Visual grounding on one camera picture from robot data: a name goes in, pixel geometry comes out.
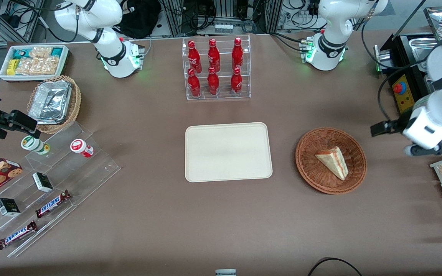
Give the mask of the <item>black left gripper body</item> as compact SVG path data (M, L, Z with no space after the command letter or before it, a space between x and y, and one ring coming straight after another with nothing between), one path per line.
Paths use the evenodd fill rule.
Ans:
M391 133L402 133L407 127L409 118L398 118L391 121Z

